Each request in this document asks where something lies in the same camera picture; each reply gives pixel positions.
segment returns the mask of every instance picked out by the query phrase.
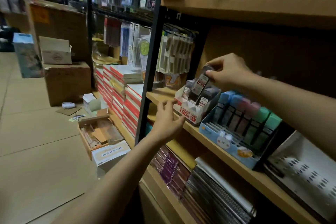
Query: forearm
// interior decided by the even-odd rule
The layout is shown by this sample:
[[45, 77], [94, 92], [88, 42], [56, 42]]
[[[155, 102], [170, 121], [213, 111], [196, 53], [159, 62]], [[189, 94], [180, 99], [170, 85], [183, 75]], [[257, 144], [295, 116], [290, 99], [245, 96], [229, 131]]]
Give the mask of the forearm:
[[238, 90], [336, 159], [336, 99], [254, 74], [237, 78], [235, 83]]
[[162, 146], [149, 134], [122, 158], [83, 200], [66, 210], [53, 224], [117, 223], [147, 166]]

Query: blue paper box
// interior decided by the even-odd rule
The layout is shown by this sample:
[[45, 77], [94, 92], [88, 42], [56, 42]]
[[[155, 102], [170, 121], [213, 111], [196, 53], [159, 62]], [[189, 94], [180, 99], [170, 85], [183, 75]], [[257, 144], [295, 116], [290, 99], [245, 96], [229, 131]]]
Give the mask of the blue paper box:
[[[223, 130], [216, 132], [212, 129], [208, 123], [212, 121], [212, 117], [215, 113], [216, 107], [214, 107], [211, 112], [202, 120], [199, 126], [199, 132], [225, 150], [227, 153], [238, 159], [241, 163], [243, 163], [246, 167], [253, 169], [260, 157], [254, 154], [250, 150], [246, 150], [246, 148], [240, 145], [240, 139], [235, 133], [228, 131], [226, 128]], [[232, 140], [227, 140], [225, 135], [232, 135]]]
[[14, 33], [13, 45], [22, 78], [44, 77], [41, 61], [31, 34]]

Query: person's right hand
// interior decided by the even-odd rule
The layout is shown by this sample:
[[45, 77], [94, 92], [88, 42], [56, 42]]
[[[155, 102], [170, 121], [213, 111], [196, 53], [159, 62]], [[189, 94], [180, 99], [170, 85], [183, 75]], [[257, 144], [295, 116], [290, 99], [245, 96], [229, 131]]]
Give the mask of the person's right hand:
[[212, 65], [214, 68], [219, 68], [218, 71], [206, 71], [206, 75], [223, 92], [234, 89], [239, 84], [241, 78], [253, 74], [246, 66], [244, 59], [234, 53], [215, 58], [207, 64]]

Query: person's left hand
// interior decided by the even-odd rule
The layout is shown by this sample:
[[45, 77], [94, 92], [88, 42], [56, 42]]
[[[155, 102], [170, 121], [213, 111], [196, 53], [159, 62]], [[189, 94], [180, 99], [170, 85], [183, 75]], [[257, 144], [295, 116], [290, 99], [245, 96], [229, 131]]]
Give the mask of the person's left hand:
[[156, 120], [149, 135], [161, 144], [174, 139], [183, 128], [184, 116], [174, 120], [173, 104], [173, 101], [165, 101], [157, 105]]

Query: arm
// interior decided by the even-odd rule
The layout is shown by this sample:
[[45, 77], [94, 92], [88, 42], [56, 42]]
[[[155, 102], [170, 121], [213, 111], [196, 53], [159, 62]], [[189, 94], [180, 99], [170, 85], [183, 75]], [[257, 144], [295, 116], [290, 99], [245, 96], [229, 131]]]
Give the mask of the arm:
[[221, 71], [207, 75], [223, 90], [236, 89], [267, 107], [336, 160], [336, 99], [252, 73], [231, 53], [208, 64]]
[[182, 129], [184, 117], [173, 120], [173, 103], [159, 103], [152, 131], [101, 179], [81, 202], [53, 224], [118, 223], [150, 161]]

